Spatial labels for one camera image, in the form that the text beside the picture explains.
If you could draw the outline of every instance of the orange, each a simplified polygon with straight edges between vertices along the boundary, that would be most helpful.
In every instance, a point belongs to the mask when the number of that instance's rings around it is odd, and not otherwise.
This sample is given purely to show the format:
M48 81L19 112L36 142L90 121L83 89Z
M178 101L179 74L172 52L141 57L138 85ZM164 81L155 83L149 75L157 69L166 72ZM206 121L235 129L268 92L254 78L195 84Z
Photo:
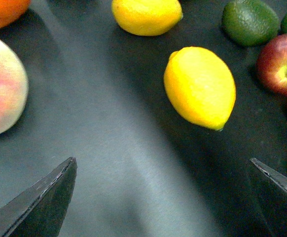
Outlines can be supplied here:
M24 14L31 0L0 0L0 28L16 21Z

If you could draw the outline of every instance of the red apple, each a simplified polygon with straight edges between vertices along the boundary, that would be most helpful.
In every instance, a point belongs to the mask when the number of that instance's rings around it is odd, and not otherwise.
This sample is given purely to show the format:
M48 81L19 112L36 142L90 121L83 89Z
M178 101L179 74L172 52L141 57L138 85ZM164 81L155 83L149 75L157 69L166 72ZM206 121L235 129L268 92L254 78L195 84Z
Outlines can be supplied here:
M263 47L256 70L266 88L287 96L287 34L273 38Z
M14 51L0 40L0 133L20 117L28 95L28 78Z

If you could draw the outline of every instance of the artificial fruit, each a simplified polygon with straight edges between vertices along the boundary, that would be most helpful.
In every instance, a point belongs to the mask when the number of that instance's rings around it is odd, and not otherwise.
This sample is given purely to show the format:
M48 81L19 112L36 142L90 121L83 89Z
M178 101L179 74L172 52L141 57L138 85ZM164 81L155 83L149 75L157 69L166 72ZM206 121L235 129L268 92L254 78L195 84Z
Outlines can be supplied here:
M11 128L23 112L28 78L15 52L0 40L0 133Z
M287 34L275 37L262 48L256 71L266 88L287 96Z

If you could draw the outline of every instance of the peach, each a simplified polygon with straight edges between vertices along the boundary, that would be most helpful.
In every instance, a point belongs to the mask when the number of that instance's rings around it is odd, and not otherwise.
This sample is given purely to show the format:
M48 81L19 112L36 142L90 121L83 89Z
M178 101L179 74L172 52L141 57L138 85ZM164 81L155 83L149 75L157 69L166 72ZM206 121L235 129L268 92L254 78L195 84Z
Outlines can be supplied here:
M28 89L28 78L21 60L0 40L0 133L19 119Z

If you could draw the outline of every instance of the yellow lemon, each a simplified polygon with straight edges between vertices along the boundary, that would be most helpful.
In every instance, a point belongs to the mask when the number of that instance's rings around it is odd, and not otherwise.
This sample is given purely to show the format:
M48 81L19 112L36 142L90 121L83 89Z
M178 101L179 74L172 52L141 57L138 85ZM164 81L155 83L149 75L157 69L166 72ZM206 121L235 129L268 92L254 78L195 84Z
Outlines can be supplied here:
M118 25L138 36L161 35L183 16L178 0L112 0L111 8Z
M164 86L175 110L187 121L222 130L236 100L228 66L212 51L185 47L170 55Z

